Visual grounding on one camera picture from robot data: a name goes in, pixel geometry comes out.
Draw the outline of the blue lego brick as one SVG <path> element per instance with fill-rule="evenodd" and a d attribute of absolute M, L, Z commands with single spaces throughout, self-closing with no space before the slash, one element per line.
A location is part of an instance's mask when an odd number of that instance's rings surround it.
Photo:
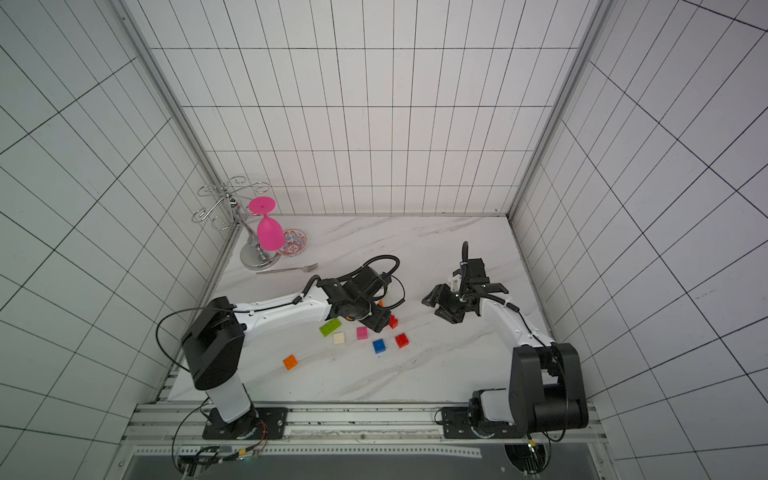
<path fill-rule="evenodd" d="M 373 348 L 376 354 L 382 353 L 386 350 L 386 345 L 383 339 L 375 340 L 373 342 Z"/>

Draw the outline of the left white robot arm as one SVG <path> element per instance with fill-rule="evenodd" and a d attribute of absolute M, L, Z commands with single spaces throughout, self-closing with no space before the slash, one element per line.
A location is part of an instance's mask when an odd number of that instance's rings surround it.
<path fill-rule="evenodd" d="M 392 280 L 391 270 L 378 273 L 366 265 L 340 278 L 314 275 L 300 292 L 273 300 L 234 304 L 222 296 L 201 308 L 181 346 L 194 388 L 213 405 L 202 438 L 250 440 L 268 426 L 238 374 L 246 345 L 289 327 L 338 318 L 379 332 L 389 324 L 391 310 L 402 304 L 379 303 Z"/>

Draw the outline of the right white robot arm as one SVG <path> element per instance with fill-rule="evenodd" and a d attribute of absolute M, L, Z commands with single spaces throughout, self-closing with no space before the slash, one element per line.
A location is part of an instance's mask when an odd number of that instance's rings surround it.
<path fill-rule="evenodd" d="M 465 407 L 443 407 L 438 425 L 447 439 L 513 439 L 588 426 L 580 357 L 533 327 L 506 287 L 493 283 L 480 258 L 464 257 L 451 281 L 436 286 L 422 303 L 459 324 L 472 313 L 486 321 L 511 353 L 506 387 L 477 390 Z"/>

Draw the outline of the long green lego brick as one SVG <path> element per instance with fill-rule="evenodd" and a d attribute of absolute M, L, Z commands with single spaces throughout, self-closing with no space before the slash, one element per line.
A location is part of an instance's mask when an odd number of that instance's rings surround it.
<path fill-rule="evenodd" d="M 324 337 L 328 337 L 341 327 L 341 321 L 338 318 L 334 318 L 326 321 L 319 327 L 320 333 Z"/>

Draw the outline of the orange lego brick front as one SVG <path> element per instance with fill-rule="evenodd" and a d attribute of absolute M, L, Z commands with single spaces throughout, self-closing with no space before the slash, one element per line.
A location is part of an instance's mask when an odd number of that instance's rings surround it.
<path fill-rule="evenodd" d="M 289 357 L 283 360 L 283 364 L 287 370 L 291 370 L 297 366 L 298 361 L 294 355 L 290 355 Z"/>

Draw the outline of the silver fork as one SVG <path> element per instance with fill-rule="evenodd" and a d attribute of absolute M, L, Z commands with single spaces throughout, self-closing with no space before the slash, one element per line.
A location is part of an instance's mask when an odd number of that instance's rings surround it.
<path fill-rule="evenodd" d="M 258 271 L 258 274 L 264 275 L 264 274 L 276 274 L 276 273 L 285 273 L 285 272 L 294 272 L 294 271 L 300 271 L 304 273 L 309 273 L 318 268 L 318 263 L 312 263 L 300 267 L 289 267 L 289 268 L 279 268 L 279 269 L 269 269 L 269 270 L 263 270 Z"/>

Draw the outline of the patterned small bowl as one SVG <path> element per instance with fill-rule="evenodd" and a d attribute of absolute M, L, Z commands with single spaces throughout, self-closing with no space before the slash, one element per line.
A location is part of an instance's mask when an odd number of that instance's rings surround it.
<path fill-rule="evenodd" d="M 300 255 L 307 246 L 307 235 L 298 229 L 288 229 L 284 231 L 284 245 L 278 250 L 278 253 L 284 257 L 295 257 Z"/>

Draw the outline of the pink plastic wine glass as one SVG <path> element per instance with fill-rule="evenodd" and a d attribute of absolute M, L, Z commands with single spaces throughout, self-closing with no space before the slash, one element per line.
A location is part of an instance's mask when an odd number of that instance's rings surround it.
<path fill-rule="evenodd" d="M 285 244 L 282 226 L 278 221 L 270 217 L 276 206 L 276 201 L 268 196 L 254 198 L 248 205 L 248 209 L 252 214 L 261 216 L 256 234 L 260 246 L 267 251 L 278 251 Z"/>

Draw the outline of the aluminium mounting rail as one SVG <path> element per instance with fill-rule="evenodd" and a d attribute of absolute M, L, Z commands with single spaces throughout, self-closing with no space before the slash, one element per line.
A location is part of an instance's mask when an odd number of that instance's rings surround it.
<path fill-rule="evenodd" d="M 593 408 L 587 427 L 557 433 L 519 434 L 508 423 L 482 425 L 463 404 L 261 403 L 255 435 L 247 440 L 206 439 L 213 415 L 193 402 L 138 406 L 123 435 L 114 467 L 138 456 L 173 463 L 237 461 L 262 455 L 431 454 L 476 457 L 483 444 L 546 448 L 585 444 L 592 457 L 608 460 L 607 437 Z"/>

